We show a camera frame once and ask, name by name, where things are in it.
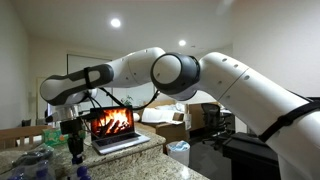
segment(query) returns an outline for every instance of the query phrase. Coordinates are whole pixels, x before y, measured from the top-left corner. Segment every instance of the laptop keyboard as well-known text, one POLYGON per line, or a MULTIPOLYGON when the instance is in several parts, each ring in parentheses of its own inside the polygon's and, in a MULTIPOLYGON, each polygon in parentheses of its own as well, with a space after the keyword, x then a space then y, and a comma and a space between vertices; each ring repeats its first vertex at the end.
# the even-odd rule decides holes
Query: laptop keyboard
POLYGON ((99 146, 105 146, 105 145, 117 143, 120 141, 128 140, 130 138, 135 138, 135 137, 139 137, 139 136, 140 136, 139 134, 133 133, 133 134, 115 136, 115 137, 111 137, 111 138, 107 138, 107 139, 98 140, 98 141, 96 141, 96 143, 99 146))

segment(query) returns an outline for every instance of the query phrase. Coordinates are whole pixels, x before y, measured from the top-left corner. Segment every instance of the kitchen counter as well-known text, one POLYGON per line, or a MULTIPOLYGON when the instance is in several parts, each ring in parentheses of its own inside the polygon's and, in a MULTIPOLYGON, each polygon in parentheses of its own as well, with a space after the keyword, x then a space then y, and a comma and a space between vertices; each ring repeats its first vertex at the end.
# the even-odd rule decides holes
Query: kitchen counter
MULTIPOLYGON (((99 155, 91 146, 84 145, 84 162, 92 179, 207 179, 194 170, 162 153, 165 139, 154 133, 136 128, 150 137, 150 141, 106 155, 99 155)), ((71 158, 66 144, 55 146, 53 168, 57 179, 66 179, 71 173, 71 158)), ((0 160, 1 167, 5 160, 0 160)))

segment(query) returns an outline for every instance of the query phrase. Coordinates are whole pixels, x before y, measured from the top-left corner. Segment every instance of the white trash can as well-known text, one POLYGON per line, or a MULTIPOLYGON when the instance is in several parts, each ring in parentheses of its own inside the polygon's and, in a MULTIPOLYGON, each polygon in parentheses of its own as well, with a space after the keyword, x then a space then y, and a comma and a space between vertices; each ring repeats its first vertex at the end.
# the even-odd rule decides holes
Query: white trash can
POLYGON ((187 149, 171 150, 169 146, 175 146, 179 141, 174 141, 166 145, 168 156, 175 159, 185 166, 189 166, 190 145, 187 143, 187 149))

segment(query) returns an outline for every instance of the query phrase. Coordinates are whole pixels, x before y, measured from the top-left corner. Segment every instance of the white wall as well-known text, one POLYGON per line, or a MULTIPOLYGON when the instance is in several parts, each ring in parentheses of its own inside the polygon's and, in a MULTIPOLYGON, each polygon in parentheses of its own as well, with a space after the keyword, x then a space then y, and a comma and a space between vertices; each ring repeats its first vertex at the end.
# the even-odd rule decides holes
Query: white wall
POLYGON ((46 77, 51 75, 67 74, 68 53, 103 59, 115 59, 122 56, 116 53, 107 52, 103 49, 83 47, 71 43, 58 42, 34 36, 29 39, 29 90, 31 92, 30 99, 32 99, 30 107, 33 120, 36 119, 37 114, 36 102, 41 98, 40 96, 37 97, 37 91, 39 91, 38 87, 46 77))
POLYGON ((233 56, 284 88, 320 96, 320 1, 241 0, 233 56))
POLYGON ((28 119, 28 37, 8 0, 0 1, 0 129, 28 119))

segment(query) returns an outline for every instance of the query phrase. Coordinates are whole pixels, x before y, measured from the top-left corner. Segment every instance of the floor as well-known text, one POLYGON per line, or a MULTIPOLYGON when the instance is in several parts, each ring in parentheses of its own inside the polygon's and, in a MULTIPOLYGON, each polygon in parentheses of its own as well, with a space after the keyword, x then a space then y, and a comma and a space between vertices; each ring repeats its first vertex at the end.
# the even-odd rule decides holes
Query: floor
POLYGON ((189 168, 211 180, 231 180, 231 160, 223 157, 201 139, 192 138, 190 144, 189 168))

